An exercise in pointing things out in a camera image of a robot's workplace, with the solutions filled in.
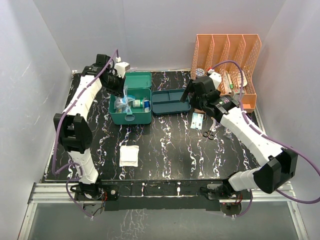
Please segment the dark teal divider tray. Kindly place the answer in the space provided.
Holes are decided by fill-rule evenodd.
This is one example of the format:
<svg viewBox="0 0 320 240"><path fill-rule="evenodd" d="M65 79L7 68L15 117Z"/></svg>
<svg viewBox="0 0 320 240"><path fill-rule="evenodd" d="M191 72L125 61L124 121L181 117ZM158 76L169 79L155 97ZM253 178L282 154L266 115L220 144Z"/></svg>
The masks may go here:
<svg viewBox="0 0 320 240"><path fill-rule="evenodd" d="M155 115L187 113L191 109L190 99L181 102L183 88L153 91L151 93L151 108Z"/></svg>

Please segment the blue mask package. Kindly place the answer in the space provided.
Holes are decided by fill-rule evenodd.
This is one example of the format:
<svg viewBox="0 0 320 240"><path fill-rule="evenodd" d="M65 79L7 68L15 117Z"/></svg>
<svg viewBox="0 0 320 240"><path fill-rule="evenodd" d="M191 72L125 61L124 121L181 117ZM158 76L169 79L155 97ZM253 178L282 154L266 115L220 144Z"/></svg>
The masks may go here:
<svg viewBox="0 0 320 240"><path fill-rule="evenodd" d="M115 108L115 112L116 113L130 113L131 112L131 105L133 103L133 101L136 99L135 96L133 95L128 95L127 96L127 100L128 100L128 103L127 103L127 106L126 107L123 107L123 108Z"/></svg>

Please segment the white grey device box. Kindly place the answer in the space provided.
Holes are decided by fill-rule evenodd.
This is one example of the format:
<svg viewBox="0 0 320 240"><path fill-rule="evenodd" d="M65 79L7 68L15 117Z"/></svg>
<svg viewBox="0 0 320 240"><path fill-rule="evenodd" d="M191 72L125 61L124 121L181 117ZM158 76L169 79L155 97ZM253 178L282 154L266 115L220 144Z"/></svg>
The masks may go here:
<svg viewBox="0 0 320 240"><path fill-rule="evenodd" d="M232 91L231 91L231 98L234 99L235 101L239 101L240 100L240 97L243 97L243 95L245 94L245 90L241 90L240 88L234 88Z"/></svg>

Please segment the white plastic medicine bottle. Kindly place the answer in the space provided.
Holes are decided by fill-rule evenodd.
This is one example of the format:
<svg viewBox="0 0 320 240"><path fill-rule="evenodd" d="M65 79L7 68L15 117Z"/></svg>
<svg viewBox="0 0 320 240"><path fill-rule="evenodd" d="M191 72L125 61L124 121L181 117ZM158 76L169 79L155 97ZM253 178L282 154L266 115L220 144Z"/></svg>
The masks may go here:
<svg viewBox="0 0 320 240"><path fill-rule="evenodd" d="M132 102L133 108L143 108L144 107L144 100L143 99L135 99Z"/></svg>

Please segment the green medicine kit box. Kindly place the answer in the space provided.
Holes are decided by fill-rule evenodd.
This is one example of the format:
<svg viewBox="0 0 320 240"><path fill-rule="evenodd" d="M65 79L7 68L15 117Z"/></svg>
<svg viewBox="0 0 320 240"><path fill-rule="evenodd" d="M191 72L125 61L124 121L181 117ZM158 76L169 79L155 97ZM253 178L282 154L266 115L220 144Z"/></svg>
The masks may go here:
<svg viewBox="0 0 320 240"><path fill-rule="evenodd" d="M148 125L152 121L152 74L129 72L125 76L124 97L110 97L112 121L116 125Z"/></svg>

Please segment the black handled scissors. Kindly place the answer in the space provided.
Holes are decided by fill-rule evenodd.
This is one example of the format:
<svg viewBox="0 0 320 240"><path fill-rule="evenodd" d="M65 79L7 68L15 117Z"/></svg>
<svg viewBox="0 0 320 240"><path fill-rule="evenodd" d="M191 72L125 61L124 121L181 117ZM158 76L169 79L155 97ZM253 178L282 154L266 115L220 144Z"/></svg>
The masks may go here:
<svg viewBox="0 0 320 240"><path fill-rule="evenodd" d="M213 140L215 138L215 131L216 131L216 123L214 122L208 130L205 130L202 133L202 136L209 140Z"/></svg>

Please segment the blue white bandage roll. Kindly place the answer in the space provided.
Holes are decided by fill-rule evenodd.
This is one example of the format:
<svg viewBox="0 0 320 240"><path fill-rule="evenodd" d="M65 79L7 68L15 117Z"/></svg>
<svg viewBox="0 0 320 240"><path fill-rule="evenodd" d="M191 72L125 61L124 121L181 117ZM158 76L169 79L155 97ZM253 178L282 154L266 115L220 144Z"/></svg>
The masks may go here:
<svg viewBox="0 0 320 240"><path fill-rule="evenodd" d="M151 110L151 103L147 99L143 101L143 110L145 113L147 113Z"/></svg>

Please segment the white gauze pad package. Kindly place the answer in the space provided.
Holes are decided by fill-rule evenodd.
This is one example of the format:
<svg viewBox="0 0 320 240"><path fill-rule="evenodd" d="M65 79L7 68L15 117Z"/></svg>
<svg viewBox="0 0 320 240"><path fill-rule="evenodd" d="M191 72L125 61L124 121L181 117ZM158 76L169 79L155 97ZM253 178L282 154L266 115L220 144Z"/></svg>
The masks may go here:
<svg viewBox="0 0 320 240"><path fill-rule="evenodd" d="M122 145L120 147L120 167L138 167L139 146L138 145Z"/></svg>

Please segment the clear bag blue items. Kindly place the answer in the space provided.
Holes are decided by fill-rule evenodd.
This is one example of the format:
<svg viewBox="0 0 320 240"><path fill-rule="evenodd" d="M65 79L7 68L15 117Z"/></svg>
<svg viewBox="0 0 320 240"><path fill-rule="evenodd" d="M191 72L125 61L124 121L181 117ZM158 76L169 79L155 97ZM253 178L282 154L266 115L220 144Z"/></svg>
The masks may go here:
<svg viewBox="0 0 320 240"><path fill-rule="evenodd" d="M114 101L115 109L122 109L128 104L128 86L125 84L123 87L123 96L117 96Z"/></svg>

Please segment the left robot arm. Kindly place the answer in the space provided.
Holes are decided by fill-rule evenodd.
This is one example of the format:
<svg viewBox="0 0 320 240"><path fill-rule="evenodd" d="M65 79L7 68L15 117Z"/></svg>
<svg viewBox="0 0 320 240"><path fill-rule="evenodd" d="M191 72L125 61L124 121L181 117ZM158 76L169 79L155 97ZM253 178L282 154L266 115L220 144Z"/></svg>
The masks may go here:
<svg viewBox="0 0 320 240"><path fill-rule="evenodd" d="M101 89L116 97L124 97L125 74L129 68L129 63L122 61L117 50L112 56L97 54L95 62L84 67L70 103L62 113L53 117L56 134L51 171L57 175L65 168L75 166L78 179L73 192L93 200L103 196L104 188L92 159L93 134L87 122L88 113ZM63 146L71 162L56 169L58 145Z"/></svg>

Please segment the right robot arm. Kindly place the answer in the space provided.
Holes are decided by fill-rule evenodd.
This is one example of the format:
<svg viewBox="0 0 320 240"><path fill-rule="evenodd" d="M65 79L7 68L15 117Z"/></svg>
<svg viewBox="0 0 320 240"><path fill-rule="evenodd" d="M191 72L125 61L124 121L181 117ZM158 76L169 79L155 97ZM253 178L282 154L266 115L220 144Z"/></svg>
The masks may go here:
<svg viewBox="0 0 320 240"><path fill-rule="evenodd" d="M180 100L192 95L193 108L204 111L234 134L252 153L258 167L238 171L223 182L223 194L233 199L242 190L260 189L271 194L296 173L298 155L288 147L274 143L246 116L240 103L229 95L221 96L209 76L190 80Z"/></svg>

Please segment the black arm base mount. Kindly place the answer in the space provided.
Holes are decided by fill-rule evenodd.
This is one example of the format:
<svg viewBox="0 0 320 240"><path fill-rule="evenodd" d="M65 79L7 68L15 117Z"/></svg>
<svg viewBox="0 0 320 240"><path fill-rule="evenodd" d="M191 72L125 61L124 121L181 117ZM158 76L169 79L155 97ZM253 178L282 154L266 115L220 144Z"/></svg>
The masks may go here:
<svg viewBox="0 0 320 240"><path fill-rule="evenodd" d="M218 211L223 201L240 204L246 190L234 191L225 180L98 180L70 188L76 200L99 202L105 211L205 209Z"/></svg>

